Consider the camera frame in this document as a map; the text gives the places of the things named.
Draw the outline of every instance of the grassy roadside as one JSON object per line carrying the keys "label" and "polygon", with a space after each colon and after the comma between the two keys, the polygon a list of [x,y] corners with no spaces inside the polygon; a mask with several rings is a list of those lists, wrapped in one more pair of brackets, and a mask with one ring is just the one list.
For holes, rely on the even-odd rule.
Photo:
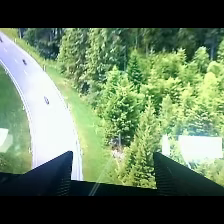
{"label": "grassy roadside", "polygon": [[0,128],[9,130],[11,146],[2,152],[0,172],[22,174],[31,169],[30,133],[26,112],[11,79],[0,67]]}
{"label": "grassy roadside", "polygon": [[16,38],[16,43],[26,50],[40,65],[46,65],[47,73],[69,105],[83,151],[84,180],[120,184],[113,175],[116,163],[109,150],[103,144],[104,132],[100,128],[100,120],[90,106],[79,97],[70,83],[60,75],[55,62],[45,61],[41,58],[35,48],[18,38],[18,33],[15,29],[0,28],[0,30],[12,40]]}

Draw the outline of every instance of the forest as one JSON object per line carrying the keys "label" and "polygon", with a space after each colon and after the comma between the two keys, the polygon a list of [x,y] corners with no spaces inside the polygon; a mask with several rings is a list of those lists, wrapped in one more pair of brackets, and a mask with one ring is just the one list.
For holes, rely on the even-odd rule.
{"label": "forest", "polygon": [[[223,137],[224,28],[18,30],[101,118],[105,145],[120,139],[122,184],[156,187],[152,155],[165,134],[183,165],[178,135]],[[223,159],[194,169],[224,186]]]}

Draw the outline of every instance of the dark car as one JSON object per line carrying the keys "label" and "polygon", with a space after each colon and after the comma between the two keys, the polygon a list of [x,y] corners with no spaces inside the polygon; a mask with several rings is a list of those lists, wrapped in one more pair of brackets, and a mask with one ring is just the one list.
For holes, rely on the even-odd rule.
{"label": "dark car", "polygon": [[49,100],[46,96],[44,97],[44,100],[45,100],[46,104],[49,104]]}
{"label": "dark car", "polygon": [[27,65],[25,59],[23,59],[23,64],[24,64],[24,65]]}

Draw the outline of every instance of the black pointed object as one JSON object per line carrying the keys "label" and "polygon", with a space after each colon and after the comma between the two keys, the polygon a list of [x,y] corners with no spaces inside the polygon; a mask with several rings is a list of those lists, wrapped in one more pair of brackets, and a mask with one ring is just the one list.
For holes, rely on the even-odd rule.
{"label": "black pointed object", "polygon": [[70,193],[73,152],[0,184],[0,196],[67,196]]}
{"label": "black pointed object", "polygon": [[224,188],[193,170],[154,153],[156,186],[163,196],[224,196]]}

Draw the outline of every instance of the road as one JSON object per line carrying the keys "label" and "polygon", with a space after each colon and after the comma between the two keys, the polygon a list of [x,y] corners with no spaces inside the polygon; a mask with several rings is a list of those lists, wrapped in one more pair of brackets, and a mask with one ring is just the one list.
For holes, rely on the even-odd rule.
{"label": "road", "polygon": [[19,92],[29,120],[32,168],[66,151],[73,151],[71,179],[83,180],[77,132],[60,92],[30,55],[2,32],[0,36],[3,40],[0,42],[0,62]]}

